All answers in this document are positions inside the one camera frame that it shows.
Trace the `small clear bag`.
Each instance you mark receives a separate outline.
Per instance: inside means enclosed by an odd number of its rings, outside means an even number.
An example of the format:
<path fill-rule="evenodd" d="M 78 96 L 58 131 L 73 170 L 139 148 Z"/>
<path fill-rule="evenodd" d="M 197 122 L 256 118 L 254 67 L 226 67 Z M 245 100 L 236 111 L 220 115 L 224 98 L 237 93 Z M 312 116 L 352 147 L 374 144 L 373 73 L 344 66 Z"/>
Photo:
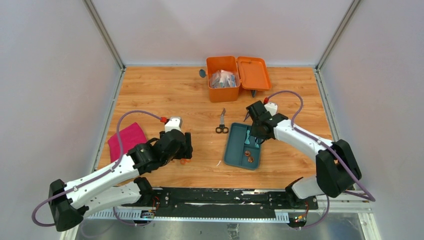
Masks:
<path fill-rule="evenodd" d="M 208 80 L 208 85 L 212 89 L 217 89 L 222 87 L 221 83 L 221 70 L 218 70 L 212 74 L 212 76 Z"/>

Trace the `orange medicine box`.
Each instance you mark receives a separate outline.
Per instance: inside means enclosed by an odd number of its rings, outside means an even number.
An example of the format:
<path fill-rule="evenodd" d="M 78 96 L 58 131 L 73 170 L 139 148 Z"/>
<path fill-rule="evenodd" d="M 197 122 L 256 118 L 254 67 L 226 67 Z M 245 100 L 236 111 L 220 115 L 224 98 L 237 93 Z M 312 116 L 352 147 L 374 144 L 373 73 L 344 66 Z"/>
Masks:
<path fill-rule="evenodd" d="M 235 75 L 236 87 L 210 88 L 209 79 L 219 70 Z M 265 92 L 272 88 L 268 69 L 262 58 L 250 56 L 213 56 L 206 59 L 206 70 L 199 75 L 207 78 L 209 100 L 212 103 L 233 102 L 239 97 L 241 89 Z"/>

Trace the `teal plastic tray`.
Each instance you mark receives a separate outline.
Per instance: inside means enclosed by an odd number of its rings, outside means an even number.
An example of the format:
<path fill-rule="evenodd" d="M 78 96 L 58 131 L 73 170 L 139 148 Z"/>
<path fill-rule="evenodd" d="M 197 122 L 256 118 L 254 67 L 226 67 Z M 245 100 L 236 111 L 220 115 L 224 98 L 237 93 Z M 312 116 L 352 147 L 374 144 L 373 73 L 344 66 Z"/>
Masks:
<path fill-rule="evenodd" d="M 238 167 L 247 170 L 256 170 L 260 165 L 261 160 L 261 145 L 260 148 L 255 147 L 255 138 L 250 134 L 250 145 L 245 144 L 246 132 L 251 130 L 251 126 L 242 123 L 232 123 L 229 129 L 229 135 L 223 155 L 223 161 L 226 165 Z M 248 162 L 248 157 L 245 151 L 250 151 L 254 162 Z"/>

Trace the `clear bag blue items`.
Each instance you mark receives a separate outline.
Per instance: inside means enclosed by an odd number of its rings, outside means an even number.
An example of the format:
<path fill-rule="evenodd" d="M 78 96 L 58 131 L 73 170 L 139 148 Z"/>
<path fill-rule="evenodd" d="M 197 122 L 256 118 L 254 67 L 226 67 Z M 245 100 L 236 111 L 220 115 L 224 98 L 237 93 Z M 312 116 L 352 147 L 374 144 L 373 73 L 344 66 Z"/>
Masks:
<path fill-rule="evenodd" d="M 230 72 L 221 70 L 219 72 L 218 86 L 220 88 L 234 88 L 237 86 L 236 76 Z"/>

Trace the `blue foil sachet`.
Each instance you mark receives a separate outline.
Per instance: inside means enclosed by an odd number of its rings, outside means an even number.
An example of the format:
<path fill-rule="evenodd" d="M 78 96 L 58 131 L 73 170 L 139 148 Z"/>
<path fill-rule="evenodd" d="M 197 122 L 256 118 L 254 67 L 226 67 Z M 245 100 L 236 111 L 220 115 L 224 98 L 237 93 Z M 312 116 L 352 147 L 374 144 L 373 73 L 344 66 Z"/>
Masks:
<path fill-rule="evenodd" d="M 258 142 L 258 141 L 259 141 L 259 139 L 258 139 L 258 138 L 255 138 L 255 139 L 254 139 L 254 147 L 255 147 L 255 148 L 260 148 L 260 144 L 259 144 L 259 142 Z"/>

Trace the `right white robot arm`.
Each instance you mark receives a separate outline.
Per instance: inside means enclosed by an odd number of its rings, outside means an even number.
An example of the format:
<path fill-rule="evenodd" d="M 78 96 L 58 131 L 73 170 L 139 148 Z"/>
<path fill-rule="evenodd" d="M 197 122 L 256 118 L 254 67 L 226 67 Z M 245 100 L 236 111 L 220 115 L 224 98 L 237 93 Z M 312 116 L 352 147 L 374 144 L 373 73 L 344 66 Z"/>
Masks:
<path fill-rule="evenodd" d="M 275 103 L 260 100 L 246 107 L 252 120 L 251 136 L 260 143 L 274 139 L 289 144 L 315 162 L 314 176 L 301 177 L 285 188 L 285 201 L 290 208 L 298 209 L 306 198 L 316 195 L 336 198 L 362 178 L 347 141 L 321 138 L 297 126 L 277 109 Z"/>

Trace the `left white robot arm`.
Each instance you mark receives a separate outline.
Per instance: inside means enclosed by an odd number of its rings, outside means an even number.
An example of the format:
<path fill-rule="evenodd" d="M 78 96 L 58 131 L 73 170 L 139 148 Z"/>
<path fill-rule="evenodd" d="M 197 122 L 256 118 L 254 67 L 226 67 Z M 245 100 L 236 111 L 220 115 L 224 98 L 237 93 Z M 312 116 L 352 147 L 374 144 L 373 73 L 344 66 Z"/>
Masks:
<path fill-rule="evenodd" d="M 154 201 L 155 193 L 146 177 L 172 160 L 191 159 L 191 133 L 177 129 L 162 131 L 159 138 L 139 143 L 115 161 L 74 181 L 53 181 L 48 205 L 58 232 L 79 225 L 84 218 L 119 205 L 138 203 L 142 207 Z"/>

